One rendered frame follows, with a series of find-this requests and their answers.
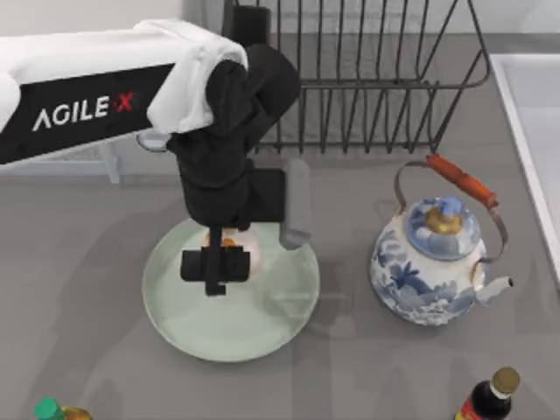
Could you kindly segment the pale grey round cup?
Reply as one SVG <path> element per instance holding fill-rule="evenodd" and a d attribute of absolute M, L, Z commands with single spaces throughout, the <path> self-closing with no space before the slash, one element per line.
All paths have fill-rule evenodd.
<path fill-rule="evenodd" d="M 136 143 L 145 151 L 151 153 L 166 153 L 167 143 L 171 136 L 156 131 L 145 131 L 136 135 Z"/>

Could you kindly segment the white and orange round food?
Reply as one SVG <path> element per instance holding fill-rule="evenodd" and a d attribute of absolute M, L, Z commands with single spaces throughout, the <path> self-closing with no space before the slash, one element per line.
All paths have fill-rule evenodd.
<path fill-rule="evenodd" d="M 249 252 L 249 274 L 253 275 L 259 269 L 261 262 L 260 245 L 255 234 L 250 231 L 240 231 L 236 228 L 224 228 L 221 235 L 221 245 L 224 247 L 242 247 Z"/>

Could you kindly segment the dark bottle with gold cap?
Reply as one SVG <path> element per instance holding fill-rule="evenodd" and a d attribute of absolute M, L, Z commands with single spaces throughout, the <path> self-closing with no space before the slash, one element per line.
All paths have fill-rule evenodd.
<path fill-rule="evenodd" d="M 506 420 L 520 384 L 520 374 L 514 368 L 499 368 L 472 389 L 451 420 Z"/>

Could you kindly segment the black box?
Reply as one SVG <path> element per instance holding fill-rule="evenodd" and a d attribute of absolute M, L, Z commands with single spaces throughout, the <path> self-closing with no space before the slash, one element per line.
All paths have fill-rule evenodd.
<path fill-rule="evenodd" d="M 270 9 L 237 5 L 233 8 L 229 37 L 243 47 L 270 43 Z"/>

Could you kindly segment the yellow bottle with green cap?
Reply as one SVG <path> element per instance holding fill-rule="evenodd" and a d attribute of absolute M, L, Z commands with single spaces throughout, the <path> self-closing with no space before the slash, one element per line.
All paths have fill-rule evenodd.
<path fill-rule="evenodd" d="M 34 408 L 34 416 L 36 420 L 94 420 L 87 410 L 60 405 L 52 397 L 43 397 L 38 400 Z"/>

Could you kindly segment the pale green plate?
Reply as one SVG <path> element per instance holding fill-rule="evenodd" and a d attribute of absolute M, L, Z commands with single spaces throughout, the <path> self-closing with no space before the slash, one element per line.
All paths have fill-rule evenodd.
<path fill-rule="evenodd" d="M 319 300 L 320 271 L 308 244 L 295 250 L 279 242 L 279 226 L 251 226 L 262 252 L 258 271 L 231 283 L 224 296 L 209 297 L 203 283 L 179 274 L 181 252 L 197 249 L 207 229 L 185 220 L 152 250 L 143 270 L 143 303 L 155 330 L 195 358 L 242 362 L 287 345 L 302 331 Z"/>

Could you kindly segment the blue and white teapot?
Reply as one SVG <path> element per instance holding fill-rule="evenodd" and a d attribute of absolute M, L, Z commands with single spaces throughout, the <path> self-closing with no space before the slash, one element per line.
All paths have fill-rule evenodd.
<path fill-rule="evenodd" d="M 513 287 L 510 276 L 489 278 L 501 254 L 488 255 L 480 223 L 462 199 L 409 203 L 399 174 L 393 187 L 398 208 L 375 242 L 369 281 L 395 315 L 418 326 L 445 326 Z"/>

